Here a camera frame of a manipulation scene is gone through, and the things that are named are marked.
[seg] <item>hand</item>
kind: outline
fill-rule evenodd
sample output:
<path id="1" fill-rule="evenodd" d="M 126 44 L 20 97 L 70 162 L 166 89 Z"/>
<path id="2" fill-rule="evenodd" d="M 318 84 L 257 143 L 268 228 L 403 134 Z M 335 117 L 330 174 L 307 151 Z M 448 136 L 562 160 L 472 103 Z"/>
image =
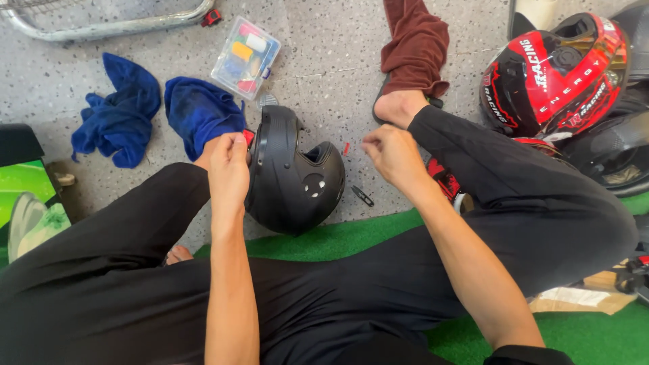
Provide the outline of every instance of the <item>hand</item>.
<path id="1" fill-rule="evenodd" d="M 243 201 L 250 185 L 247 153 L 248 145 L 241 133 L 222 135 L 214 148 L 208 177 L 212 217 L 216 221 L 243 219 Z"/>
<path id="2" fill-rule="evenodd" d="M 418 187 L 417 183 L 431 180 L 417 142 L 408 131 L 385 124 L 365 136 L 361 148 L 383 178 L 406 196 Z"/>

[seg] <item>black trousers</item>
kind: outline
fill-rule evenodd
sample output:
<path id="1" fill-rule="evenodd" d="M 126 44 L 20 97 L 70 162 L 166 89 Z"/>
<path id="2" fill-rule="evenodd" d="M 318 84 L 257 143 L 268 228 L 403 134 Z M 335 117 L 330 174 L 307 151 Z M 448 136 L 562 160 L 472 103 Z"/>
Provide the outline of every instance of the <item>black trousers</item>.
<path id="1" fill-rule="evenodd" d="M 526 295 L 580 280 L 638 242 L 628 211 L 590 179 L 434 107 L 409 128 L 478 208 L 463 215 Z M 202 360 L 206 259 L 158 267 L 207 203 L 207 173 L 163 168 L 0 275 L 0 364 Z M 465 313 L 425 227 L 328 262 L 251 258 L 264 364 L 328 364 L 386 332 Z"/>

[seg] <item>gray floor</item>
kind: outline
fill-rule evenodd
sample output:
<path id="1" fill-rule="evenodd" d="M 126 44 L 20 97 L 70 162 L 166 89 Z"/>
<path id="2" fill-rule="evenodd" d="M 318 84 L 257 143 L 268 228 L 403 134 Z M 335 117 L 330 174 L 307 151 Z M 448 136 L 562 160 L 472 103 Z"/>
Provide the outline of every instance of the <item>gray floor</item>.
<path id="1" fill-rule="evenodd" d="M 609 16 L 632 0 L 560 0 L 556 21 L 581 11 Z M 425 0 L 431 13 L 449 24 L 451 43 L 443 76 L 451 82 L 445 109 L 478 121 L 477 82 L 495 49 L 506 43 L 508 1 Z M 34 16 L 44 29 L 170 14 L 195 7 L 199 0 L 87 0 Z M 265 87 L 291 107 L 308 128 L 303 144 L 330 140 L 343 149 L 350 143 L 347 185 L 359 186 L 376 205 L 367 207 L 347 188 L 337 210 L 325 223 L 361 220 L 411 208 L 406 199 L 377 174 L 359 144 L 376 127 L 371 107 L 383 81 L 381 47 L 389 40 L 381 0 L 217 0 L 221 24 L 121 36 L 74 44 L 48 44 L 27 38 L 0 21 L 0 123 L 28 123 L 43 145 L 46 159 L 59 171 L 77 176 L 64 199 L 73 219 L 107 206 L 162 166 L 187 161 L 180 138 L 167 124 L 164 108 L 153 120 L 147 156 L 133 170 L 115 168 L 98 153 L 70 160 L 71 133 L 80 125 L 79 111 L 88 92 L 113 92 L 101 64 L 101 53 L 127 57 L 149 70 L 161 84 L 176 76 L 209 80 L 232 20 L 241 15 L 263 27 L 282 44 Z M 256 129 L 259 111 L 246 108 Z M 181 240 L 198 248 L 208 240 L 210 211 L 204 207 Z M 247 238 L 270 232 L 247 219 Z"/>

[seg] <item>brown towel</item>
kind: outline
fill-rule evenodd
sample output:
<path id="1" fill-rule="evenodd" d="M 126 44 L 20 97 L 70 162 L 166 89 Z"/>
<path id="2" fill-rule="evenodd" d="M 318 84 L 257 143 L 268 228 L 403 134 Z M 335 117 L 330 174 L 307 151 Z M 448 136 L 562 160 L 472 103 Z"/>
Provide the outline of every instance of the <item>brown towel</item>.
<path id="1" fill-rule="evenodd" d="M 439 69 L 446 63 L 448 24 L 428 13 L 423 0 L 384 0 L 392 40 L 381 50 L 381 71 L 390 73 L 383 95 L 422 90 L 439 97 L 448 89 Z"/>

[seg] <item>clear plastic box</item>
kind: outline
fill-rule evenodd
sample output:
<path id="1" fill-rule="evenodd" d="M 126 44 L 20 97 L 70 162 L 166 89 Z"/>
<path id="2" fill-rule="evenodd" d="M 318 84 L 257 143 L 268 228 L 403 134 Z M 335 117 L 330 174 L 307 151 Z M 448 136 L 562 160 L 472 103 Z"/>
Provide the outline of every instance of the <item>clear plastic box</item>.
<path id="1" fill-rule="evenodd" d="M 238 16 L 212 70 L 212 78 L 245 99 L 254 100 L 282 44 Z"/>

